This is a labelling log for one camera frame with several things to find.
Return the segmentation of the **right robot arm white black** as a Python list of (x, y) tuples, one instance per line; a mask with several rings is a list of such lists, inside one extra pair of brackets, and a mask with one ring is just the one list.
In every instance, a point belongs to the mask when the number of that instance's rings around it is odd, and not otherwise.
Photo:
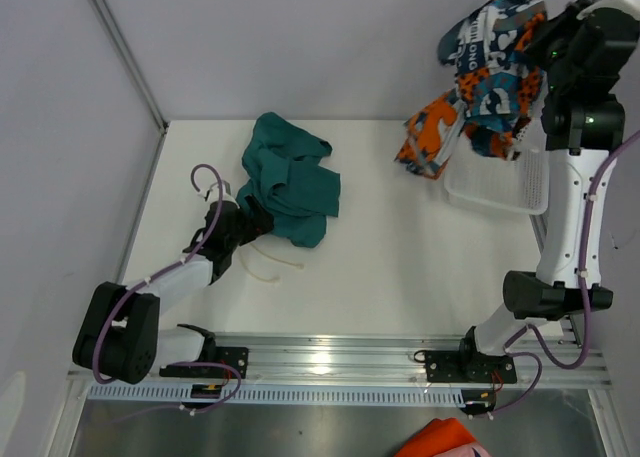
[(506, 382), (515, 382), (509, 348), (574, 314), (584, 319), (579, 357), (550, 360), (572, 370), (586, 359), (592, 315), (613, 300), (599, 271), (608, 179), (620, 154), (639, 138), (623, 136), (625, 111), (612, 89), (638, 43), (639, 0), (578, 0), (526, 47), (547, 74), (541, 115), (550, 184), (546, 236), (537, 269), (508, 272), (502, 305), (461, 340), (456, 364), (465, 380), (505, 371)]

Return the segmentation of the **pink cloth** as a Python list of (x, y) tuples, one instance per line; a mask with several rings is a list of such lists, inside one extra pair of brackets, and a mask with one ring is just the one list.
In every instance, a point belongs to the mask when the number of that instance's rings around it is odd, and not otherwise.
[(491, 455), (482, 445), (470, 443), (438, 454), (437, 457), (491, 457)]

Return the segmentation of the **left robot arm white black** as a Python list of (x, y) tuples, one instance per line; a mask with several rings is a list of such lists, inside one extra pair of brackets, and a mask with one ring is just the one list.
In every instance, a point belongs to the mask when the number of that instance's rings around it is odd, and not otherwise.
[(274, 216), (253, 196), (213, 202), (176, 262), (137, 284), (99, 284), (72, 350), (72, 362), (102, 383), (137, 384), (152, 369), (160, 316), (229, 269), (236, 250), (274, 229)]

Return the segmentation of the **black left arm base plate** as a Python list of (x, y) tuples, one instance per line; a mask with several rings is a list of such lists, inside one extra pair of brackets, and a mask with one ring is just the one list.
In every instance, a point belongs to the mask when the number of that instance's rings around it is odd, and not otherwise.
[(212, 355), (202, 353), (195, 361), (171, 361), (162, 365), (159, 375), (165, 378), (223, 379), (246, 377), (250, 351), (247, 347), (217, 347)]

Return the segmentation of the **aluminium mounting rail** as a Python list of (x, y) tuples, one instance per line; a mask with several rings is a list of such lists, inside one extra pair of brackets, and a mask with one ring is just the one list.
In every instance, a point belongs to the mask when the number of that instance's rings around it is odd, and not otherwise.
[[(572, 360), (580, 350), (569, 331), (562, 341), (549, 343), (560, 360)], [(216, 342), (222, 347), (246, 347), (248, 360), (243, 368), (250, 383), (274, 385), (389, 386), (428, 385), (424, 364), (413, 360), (420, 349), (455, 350), (461, 337), (376, 338), (362, 336), (282, 336), (221, 333)], [(609, 389), (611, 378), (602, 352), (591, 350), (576, 370), (554, 366), (535, 339), (521, 339), (512, 352), (536, 353), (543, 362), (543, 374), (536, 388)], [(514, 365), (517, 382), (511, 388), (528, 386), (535, 376), (531, 358), (518, 357)]]

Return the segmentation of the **teal green shorts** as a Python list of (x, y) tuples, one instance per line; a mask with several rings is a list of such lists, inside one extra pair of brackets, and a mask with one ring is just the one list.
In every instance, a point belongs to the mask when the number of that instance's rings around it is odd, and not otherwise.
[(331, 144), (274, 112), (262, 114), (242, 155), (248, 181), (236, 200), (246, 212), (252, 197), (273, 216), (271, 233), (302, 248), (315, 248), (327, 232), (327, 219), (339, 216), (341, 176), (321, 161)]

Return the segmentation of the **orange cloth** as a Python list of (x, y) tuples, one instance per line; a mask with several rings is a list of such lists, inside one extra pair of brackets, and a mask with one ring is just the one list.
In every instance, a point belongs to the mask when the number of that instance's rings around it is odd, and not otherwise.
[(395, 456), (436, 456), (475, 441), (475, 437), (456, 418), (433, 419), (411, 437)]

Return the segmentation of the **left aluminium frame post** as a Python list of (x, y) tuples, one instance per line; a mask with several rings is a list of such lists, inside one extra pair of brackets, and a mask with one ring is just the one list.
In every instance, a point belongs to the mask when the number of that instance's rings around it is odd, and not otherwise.
[(168, 122), (157, 103), (157, 99), (153, 95), (147, 79), (131, 50), (109, 2), (107, 0), (88, 0), (88, 2), (155, 128), (160, 134), (164, 134), (168, 127)]

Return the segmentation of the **white plastic mesh basket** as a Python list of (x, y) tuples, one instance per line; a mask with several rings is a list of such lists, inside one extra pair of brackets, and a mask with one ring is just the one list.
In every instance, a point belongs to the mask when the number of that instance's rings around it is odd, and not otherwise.
[(549, 164), (526, 151), (515, 161), (486, 158), (461, 144), (444, 172), (453, 205), (492, 213), (541, 215), (548, 207)]

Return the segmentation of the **patterned blue orange shorts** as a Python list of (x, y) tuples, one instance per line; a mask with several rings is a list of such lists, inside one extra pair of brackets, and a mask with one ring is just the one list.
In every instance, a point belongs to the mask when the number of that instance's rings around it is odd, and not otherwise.
[(437, 59), (454, 68), (454, 86), (405, 122), (396, 162), (436, 180), (461, 138), (482, 157), (518, 159), (544, 79), (525, 50), (546, 20), (543, 0), (488, 0), (453, 26)]

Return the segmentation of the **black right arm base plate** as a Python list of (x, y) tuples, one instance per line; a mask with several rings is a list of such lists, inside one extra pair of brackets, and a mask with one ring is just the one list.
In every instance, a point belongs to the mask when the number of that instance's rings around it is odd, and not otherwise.
[(413, 360), (425, 369), (431, 383), (515, 384), (514, 361), (508, 356), (486, 356), (472, 352), (418, 350)]

